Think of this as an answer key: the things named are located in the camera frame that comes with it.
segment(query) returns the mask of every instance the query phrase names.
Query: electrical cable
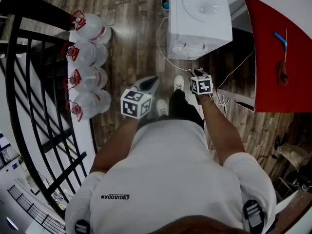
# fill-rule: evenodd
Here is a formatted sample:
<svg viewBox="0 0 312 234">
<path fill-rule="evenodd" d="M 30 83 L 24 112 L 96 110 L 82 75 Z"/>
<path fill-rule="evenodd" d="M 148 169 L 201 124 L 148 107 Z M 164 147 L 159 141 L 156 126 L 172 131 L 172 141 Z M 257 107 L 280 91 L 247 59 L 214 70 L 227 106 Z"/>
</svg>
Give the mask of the electrical cable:
<svg viewBox="0 0 312 234">
<path fill-rule="evenodd" d="M 264 156 L 264 155 L 260 155 L 258 158 L 257 158 L 257 162 L 259 165 L 261 165 L 261 163 L 266 160 L 268 157 L 272 157 L 273 159 L 277 159 L 277 156 L 274 155 L 274 154 L 270 154 L 270 155 L 267 155 L 267 156 Z"/>
<path fill-rule="evenodd" d="M 157 44 L 157 47 L 158 47 L 158 49 L 159 49 L 161 55 L 162 55 L 162 56 L 166 59 L 166 61 L 168 61 L 173 67 L 178 68 L 178 69 L 183 70 L 183 71 L 186 71 L 186 72 L 190 72 L 190 71 L 191 71 L 190 69 L 189 69 L 189 70 L 186 70 L 186 69 L 183 69 L 183 68 L 180 68 L 180 67 L 174 65 L 171 61 L 169 61 L 168 58 L 165 57 L 165 55 L 163 54 L 162 50 L 160 49 L 160 46 L 159 46 L 159 43 L 158 43 L 158 34 L 159 34 L 160 28 L 161 28 L 161 26 L 162 26 L 162 23 L 165 21 L 165 19 L 168 19 L 168 18 L 169 18 L 169 17 L 165 17 L 165 18 L 162 19 L 162 21 L 161 21 L 161 23 L 160 23 L 160 25 L 159 25 L 159 28 L 158 28 L 158 30 L 157 30 L 157 32 L 156 32 L 156 44 Z"/>
<path fill-rule="evenodd" d="M 224 95 L 222 96 L 222 100 L 223 100 L 223 103 L 221 102 L 221 99 L 220 99 L 220 95 L 219 95 L 219 92 L 218 92 L 218 90 L 219 90 L 219 88 L 223 85 L 223 83 L 225 83 L 225 81 L 227 80 L 227 78 L 231 75 L 231 74 L 233 74 L 235 71 L 236 71 L 236 69 L 238 69 L 252 54 L 254 53 L 254 49 L 253 49 L 253 51 L 252 51 L 252 53 L 250 54 L 250 55 L 248 55 L 232 72 L 230 72 L 226 77 L 225 77 L 225 79 L 224 79 L 224 81 L 218 86 L 218 88 L 216 89 L 216 95 L 218 96 L 218 99 L 219 99 L 219 104 L 217 105 L 217 106 L 223 106 L 224 107 L 224 116 L 226 115 L 226 113 L 228 112 L 228 109 L 227 109 L 227 107 L 226 107 L 226 105 L 229 103 L 229 101 L 230 101 L 230 98 L 228 97 L 228 101 L 225 103 L 224 102 Z"/>
<path fill-rule="evenodd" d="M 175 68 L 177 68 L 177 69 L 180 69 L 180 70 L 182 70 L 182 71 L 190 72 L 190 71 L 191 71 L 190 69 L 189 69 L 189 70 L 186 70 L 186 69 L 183 69 L 183 68 L 180 68 L 180 67 L 174 65 L 168 58 L 165 57 L 165 55 L 163 54 L 163 52 L 162 52 L 162 50 L 161 50 L 161 48 L 160 48 L 160 46 L 159 46 L 158 34 L 159 34 L 159 31 L 160 31 L 160 28 L 161 28 L 163 22 L 164 22 L 166 19 L 168 19 L 168 18 L 169 18 L 169 17 L 163 18 L 162 21 L 161 21 L 161 23 L 160 23 L 160 25 L 159 25 L 159 27 L 158 27 L 158 29 L 157 29 L 157 32 L 156 32 L 156 44 L 157 44 L 157 47 L 158 47 L 158 49 L 159 49 L 161 55 L 162 55 L 162 56 L 165 58 L 165 60 L 168 61 L 173 67 L 175 67 Z M 217 97 L 218 97 L 218 99 L 219 99 L 219 102 L 220 102 L 218 105 L 216 104 L 216 106 L 217 106 L 217 107 L 218 107 L 218 106 L 223 106 L 223 107 L 224 107 L 224 114 L 223 114 L 224 116 L 226 115 L 226 113 L 227 113 L 227 111 L 228 111 L 226 105 L 230 102 L 230 98 L 228 97 L 228 100 L 227 100 L 227 102 L 225 103 L 225 101 L 224 101 L 224 95 L 222 95 L 222 101 L 223 101 L 223 102 L 222 102 L 221 99 L 220 99 L 220 95 L 219 95 L 218 90 L 219 90 L 219 88 L 223 85 L 223 83 L 225 83 L 225 81 L 227 80 L 227 78 L 228 78 L 231 74 L 233 74 L 233 73 L 236 71 L 236 69 L 238 69 L 238 68 L 254 53 L 254 50 L 255 50 L 255 49 L 253 49 L 252 53 L 251 53 L 250 55 L 248 55 L 232 72 L 230 72 L 230 73 L 225 77 L 224 81 L 223 81 L 223 82 L 218 86 L 218 88 L 216 89 L 216 95 L 217 95 Z"/>
</svg>

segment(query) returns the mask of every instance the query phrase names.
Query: red surface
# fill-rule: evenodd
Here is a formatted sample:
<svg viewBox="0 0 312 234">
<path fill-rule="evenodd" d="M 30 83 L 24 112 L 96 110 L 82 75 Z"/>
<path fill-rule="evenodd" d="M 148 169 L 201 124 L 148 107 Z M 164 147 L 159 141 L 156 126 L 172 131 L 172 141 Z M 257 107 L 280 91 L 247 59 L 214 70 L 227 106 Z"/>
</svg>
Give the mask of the red surface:
<svg viewBox="0 0 312 234">
<path fill-rule="evenodd" d="M 256 112 L 312 112 L 312 40 L 281 13 L 259 0 L 245 0 L 253 28 L 256 59 Z M 287 86 L 277 85 L 276 67 L 284 60 L 288 31 Z"/>
</svg>

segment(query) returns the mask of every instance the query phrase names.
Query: plastic water bottle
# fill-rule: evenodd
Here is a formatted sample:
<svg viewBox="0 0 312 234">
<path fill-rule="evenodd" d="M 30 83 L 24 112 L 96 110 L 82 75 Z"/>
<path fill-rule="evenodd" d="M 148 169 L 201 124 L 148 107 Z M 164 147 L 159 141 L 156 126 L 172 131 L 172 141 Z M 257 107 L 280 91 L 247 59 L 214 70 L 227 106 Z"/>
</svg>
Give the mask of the plastic water bottle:
<svg viewBox="0 0 312 234">
<path fill-rule="evenodd" d="M 73 14 L 75 29 L 82 38 L 100 44 L 107 44 L 112 30 L 101 18 L 94 14 L 83 14 L 80 10 Z"/>
<path fill-rule="evenodd" d="M 101 89 L 107 82 L 104 69 L 96 67 L 80 67 L 74 70 L 69 83 L 79 92 L 90 92 Z"/>
<path fill-rule="evenodd" d="M 108 51 L 104 45 L 95 44 L 88 41 L 78 41 L 74 45 L 64 44 L 62 54 L 66 55 L 67 61 L 74 67 L 100 67 L 107 58 Z"/>
<path fill-rule="evenodd" d="M 78 122 L 82 119 L 90 119 L 99 113 L 105 113 L 112 98 L 105 90 L 96 90 L 79 94 L 72 105 L 72 114 L 77 116 Z"/>
</svg>

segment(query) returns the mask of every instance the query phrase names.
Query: bottle handle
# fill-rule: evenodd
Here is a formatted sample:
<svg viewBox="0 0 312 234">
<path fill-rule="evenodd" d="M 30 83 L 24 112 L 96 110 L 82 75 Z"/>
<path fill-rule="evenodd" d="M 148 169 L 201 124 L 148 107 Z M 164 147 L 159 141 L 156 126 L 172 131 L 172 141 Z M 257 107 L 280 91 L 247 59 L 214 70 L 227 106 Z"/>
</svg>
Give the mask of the bottle handle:
<svg viewBox="0 0 312 234">
<path fill-rule="evenodd" d="M 72 54 L 68 54 L 68 50 L 66 51 L 66 48 L 67 47 L 70 47 L 70 48 L 73 48 L 73 53 Z M 76 48 L 74 45 L 70 44 L 70 43 L 65 43 L 63 48 L 62 48 L 62 51 L 61 51 L 61 55 L 62 56 L 69 56 L 69 57 L 72 57 L 72 60 L 75 61 L 78 57 L 78 54 L 79 54 L 79 49 Z"/>
<path fill-rule="evenodd" d="M 72 102 L 71 100 L 68 100 L 68 101 L 66 102 L 65 110 L 72 113 L 72 110 L 69 108 L 69 103 L 70 103 L 70 102 L 71 102 L 72 104 L 76 104 L 78 107 L 79 107 L 79 105 L 78 105 L 77 103 L 75 103 L 75 102 Z M 78 122 L 81 121 L 82 115 L 83 115 L 83 111 L 82 111 L 82 109 L 81 109 L 80 113 L 76 114 L 76 119 L 77 119 Z"/>
<path fill-rule="evenodd" d="M 81 10 L 78 10 L 71 15 L 71 21 L 77 25 L 75 28 L 76 30 L 79 30 L 86 25 L 86 19 L 84 18 L 84 14 L 81 12 Z"/>
<path fill-rule="evenodd" d="M 71 88 L 68 88 L 68 83 L 66 84 L 66 82 L 68 80 L 70 80 L 71 78 L 74 78 L 74 80 L 76 80 L 77 82 L 75 82 L 74 86 L 72 86 Z M 69 78 L 63 80 L 63 88 L 65 89 L 65 91 L 69 91 L 72 88 L 77 87 L 77 85 L 80 83 L 80 81 L 81 81 L 81 75 L 80 75 L 78 69 L 75 69 L 74 75 L 72 77 L 69 77 Z"/>
</svg>

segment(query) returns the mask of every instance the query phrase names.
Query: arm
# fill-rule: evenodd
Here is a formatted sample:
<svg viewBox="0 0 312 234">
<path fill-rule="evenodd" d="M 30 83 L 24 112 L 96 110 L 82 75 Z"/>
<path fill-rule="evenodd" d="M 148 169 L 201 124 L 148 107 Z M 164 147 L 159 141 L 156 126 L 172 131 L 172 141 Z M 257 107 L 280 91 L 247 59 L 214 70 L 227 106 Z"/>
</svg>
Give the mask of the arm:
<svg viewBox="0 0 312 234">
<path fill-rule="evenodd" d="M 218 107 L 208 96 L 198 96 L 206 119 L 210 138 L 218 154 L 219 162 L 245 149 L 236 128 L 222 115 Z"/>
<path fill-rule="evenodd" d="M 126 117 L 110 139 L 96 155 L 90 173 L 106 173 L 116 163 L 125 159 L 137 132 L 139 120 Z"/>
<path fill-rule="evenodd" d="M 223 167 L 231 170 L 239 179 L 242 194 L 255 199 L 265 213 L 266 233 L 275 220 L 276 195 L 272 182 L 255 158 L 248 153 L 237 153 L 229 157 Z"/>
</svg>

